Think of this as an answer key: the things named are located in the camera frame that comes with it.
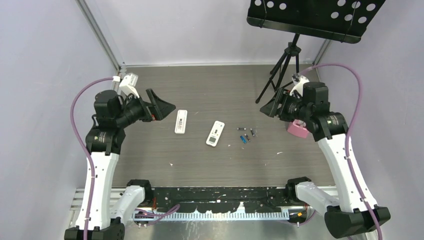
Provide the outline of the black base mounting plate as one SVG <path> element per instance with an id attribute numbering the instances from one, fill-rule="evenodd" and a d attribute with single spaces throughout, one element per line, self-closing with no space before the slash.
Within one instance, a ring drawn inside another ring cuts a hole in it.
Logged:
<path id="1" fill-rule="evenodd" d="M 277 213 L 283 207 L 305 210 L 305 202 L 295 200 L 284 187 L 155 187 L 147 190 L 147 197 L 138 206 L 161 213 L 179 205 L 178 213 Z"/>

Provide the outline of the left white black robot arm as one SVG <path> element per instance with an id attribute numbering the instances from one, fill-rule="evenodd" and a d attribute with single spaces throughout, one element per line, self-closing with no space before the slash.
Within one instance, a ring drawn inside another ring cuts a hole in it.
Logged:
<path id="1" fill-rule="evenodd" d="M 133 93 L 123 99 L 115 90 L 95 96 L 93 126 L 82 142 L 87 157 L 87 177 L 82 207 L 75 226 L 64 233 L 66 240 L 122 240 L 136 208 L 148 207 L 154 199 L 149 180 L 132 179 L 123 195 L 111 205 L 113 177 L 126 137 L 125 128 L 137 121 L 160 121 L 176 106 L 160 99 L 149 88 L 149 102 Z"/>

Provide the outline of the white remote with buttons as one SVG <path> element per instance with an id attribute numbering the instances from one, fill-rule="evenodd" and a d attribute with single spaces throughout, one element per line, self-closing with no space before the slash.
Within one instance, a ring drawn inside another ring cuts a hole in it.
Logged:
<path id="1" fill-rule="evenodd" d="M 205 141 L 206 145 L 211 147 L 216 147 L 222 135 L 224 127 L 225 127 L 225 123 L 216 120 L 214 124 L 212 125 L 210 133 L 208 134 L 208 137 L 206 138 L 206 141 Z"/>

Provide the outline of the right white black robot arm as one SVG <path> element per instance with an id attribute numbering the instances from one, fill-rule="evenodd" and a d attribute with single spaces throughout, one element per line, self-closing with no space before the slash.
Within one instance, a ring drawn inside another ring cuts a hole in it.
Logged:
<path id="1" fill-rule="evenodd" d="M 300 120 L 306 124 L 327 160 L 338 196 L 326 193 L 307 177 L 298 177 L 287 181 L 287 202 L 304 202 L 313 207 L 336 239 L 380 232 L 381 226 L 391 219 L 391 213 L 387 207 L 378 205 L 361 175 L 344 116 L 330 110 L 329 90 L 324 83 L 307 82 L 302 88 L 302 95 L 298 96 L 279 88 L 260 111 L 281 121 Z"/>

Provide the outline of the pink box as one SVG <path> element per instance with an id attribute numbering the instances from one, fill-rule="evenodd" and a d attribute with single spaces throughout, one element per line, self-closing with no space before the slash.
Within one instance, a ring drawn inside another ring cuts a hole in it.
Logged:
<path id="1" fill-rule="evenodd" d="M 288 124 L 287 132 L 293 136 L 303 138 L 303 139 L 307 138 L 307 136 L 310 133 L 308 129 L 306 128 L 306 123 L 298 119 Z"/>

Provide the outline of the black music stand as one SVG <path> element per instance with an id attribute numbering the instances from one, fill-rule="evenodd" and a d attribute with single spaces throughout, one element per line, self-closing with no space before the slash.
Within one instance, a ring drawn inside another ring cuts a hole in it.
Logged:
<path id="1" fill-rule="evenodd" d="M 294 34 L 255 102 L 260 102 L 269 86 L 273 90 L 281 86 L 291 58 L 295 58 L 296 71 L 300 70 L 297 43 L 301 35 L 357 44 L 383 4 L 383 0 L 252 0 L 246 18 L 249 25 Z"/>

